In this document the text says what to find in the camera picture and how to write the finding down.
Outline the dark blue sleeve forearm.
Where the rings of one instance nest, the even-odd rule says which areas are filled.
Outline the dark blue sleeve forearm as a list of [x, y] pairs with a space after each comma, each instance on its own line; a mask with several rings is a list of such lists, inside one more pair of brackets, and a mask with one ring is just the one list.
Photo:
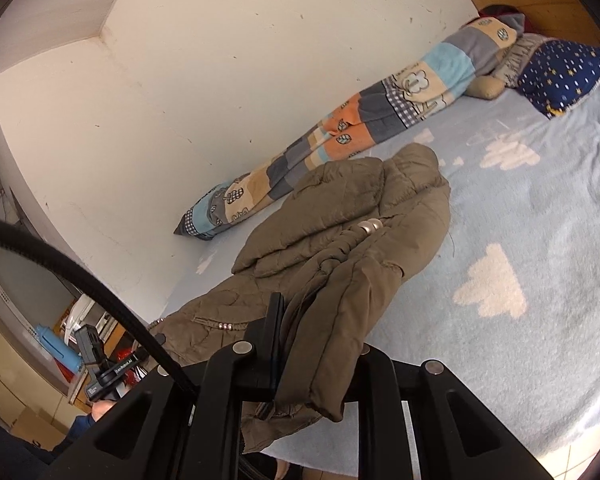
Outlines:
[[92, 414], [76, 416], [64, 440], [58, 443], [50, 452], [55, 457], [59, 456], [94, 425], [95, 419]]

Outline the left hand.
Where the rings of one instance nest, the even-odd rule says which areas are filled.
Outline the left hand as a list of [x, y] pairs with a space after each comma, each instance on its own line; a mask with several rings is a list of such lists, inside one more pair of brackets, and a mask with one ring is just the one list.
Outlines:
[[91, 416], [95, 422], [98, 422], [109, 410], [116, 405], [116, 402], [111, 400], [99, 400], [92, 404]]

